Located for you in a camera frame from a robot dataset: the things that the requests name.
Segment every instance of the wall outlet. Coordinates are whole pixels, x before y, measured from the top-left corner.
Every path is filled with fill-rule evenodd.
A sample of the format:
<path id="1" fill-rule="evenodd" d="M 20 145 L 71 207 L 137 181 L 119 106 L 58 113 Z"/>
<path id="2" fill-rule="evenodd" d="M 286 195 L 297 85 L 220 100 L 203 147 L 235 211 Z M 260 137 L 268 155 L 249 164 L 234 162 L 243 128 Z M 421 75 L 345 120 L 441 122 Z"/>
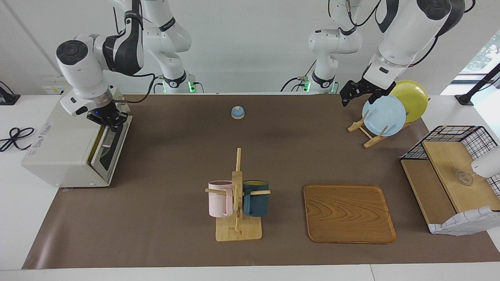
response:
<path id="1" fill-rule="evenodd" d="M 55 81 L 50 86 L 41 87 L 47 95 L 64 95 L 71 91 L 72 87 L 67 82 Z"/>

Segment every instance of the pink mug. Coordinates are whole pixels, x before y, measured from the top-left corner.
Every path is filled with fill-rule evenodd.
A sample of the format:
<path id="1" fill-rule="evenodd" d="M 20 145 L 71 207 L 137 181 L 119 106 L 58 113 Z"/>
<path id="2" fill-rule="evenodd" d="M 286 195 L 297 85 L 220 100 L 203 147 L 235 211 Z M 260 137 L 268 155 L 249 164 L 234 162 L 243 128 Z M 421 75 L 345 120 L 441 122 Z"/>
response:
<path id="1" fill-rule="evenodd" d="M 208 183 L 211 190 L 225 191 L 225 195 L 208 193 L 208 213 L 215 218 L 233 215 L 233 182 L 230 180 L 214 180 Z"/>

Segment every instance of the mug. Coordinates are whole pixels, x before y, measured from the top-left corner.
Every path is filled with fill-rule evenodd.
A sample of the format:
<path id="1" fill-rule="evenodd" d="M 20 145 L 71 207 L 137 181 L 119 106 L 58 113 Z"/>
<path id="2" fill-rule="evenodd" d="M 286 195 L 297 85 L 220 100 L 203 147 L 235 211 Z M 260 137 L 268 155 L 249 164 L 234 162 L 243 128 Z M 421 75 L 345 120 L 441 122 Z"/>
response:
<path id="1" fill-rule="evenodd" d="M 233 215 L 233 182 L 230 180 L 215 180 L 208 183 L 211 190 L 225 191 L 225 195 L 208 193 L 208 214 L 215 218 L 225 218 Z"/>
<path id="2" fill-rule="evenodd" d="M 269 182 L 263 180 L 245 180 L 243 182 L 243 214 L 250 217 L 263 217 L 268 213 L 269 195 L 250 195 L 252 191 L 266 191 Z"/>

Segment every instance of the white wall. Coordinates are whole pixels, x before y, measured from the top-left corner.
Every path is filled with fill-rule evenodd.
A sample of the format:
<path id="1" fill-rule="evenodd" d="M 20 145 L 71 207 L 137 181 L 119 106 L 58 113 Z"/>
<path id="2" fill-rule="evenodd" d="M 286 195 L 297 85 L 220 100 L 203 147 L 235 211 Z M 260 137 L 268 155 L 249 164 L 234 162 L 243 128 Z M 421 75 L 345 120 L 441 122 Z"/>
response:
<path id="1" fill-rule="evenodd" d="M 180 54 L 184 66 L 207 92 L 278 91 L 289 78 L 303 75 L 313 62 L 309 34 L 320 28 L 335 28 L 328 18 L 327 0 L 169 2 L 177 22 L 193 38 L 191 50 Z M 359 19 L 364 19 L 374 5 L 374 0 L 365 1 Z M 112 6 L 104 0 L 0 0 L 0 9 L 0 79 L 22 94 L 43 93 L 42 83 L 57 75 L 52 65 L 61 42 L 80 33 L 115 33 Z M 431 95 L 438 95 L 500 29 L 499 13 L 500 1 L 478 1 L 472 12 L 439 39 L 430 56 L 401 78 L 415 80 Z M 27 33 L 19 32 L 22 28 L 17 19 Z M 373 19 L 359 31 L 364 40 L 360 52 L 338 55 L 337 78 L 341 85 L 361 77 L 382 39 Z M 41 51 L 27 34 L 32 35 Z M 148 72 L 161 73 L 146 54 L 141 73 Z M 149 82 L 148 78 L 111 72 L 105 76 L 124 93 L 144 93 Z"/>

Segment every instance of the light blue plate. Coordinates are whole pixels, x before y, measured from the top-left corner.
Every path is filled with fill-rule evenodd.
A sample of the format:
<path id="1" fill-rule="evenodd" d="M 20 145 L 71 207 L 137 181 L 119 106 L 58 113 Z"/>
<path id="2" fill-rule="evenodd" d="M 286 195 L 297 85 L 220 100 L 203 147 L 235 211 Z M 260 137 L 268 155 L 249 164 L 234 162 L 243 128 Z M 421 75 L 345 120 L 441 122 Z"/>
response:
<path id="1" fill-rule="evenodd" d="M 373 104 L 367 101 L 363 106 L 363 113 L 361 116 L 365 116 L 367 111 L 369 112 L 364 119 L 364 125 L 370 132 L 377 136 L 386 126 L 388 126 L 388 128 L 382 134 L 382 137 L 389 137 L 396 134 L 405 125 L 405 106 L 395 96 L 382 96 Z"/>

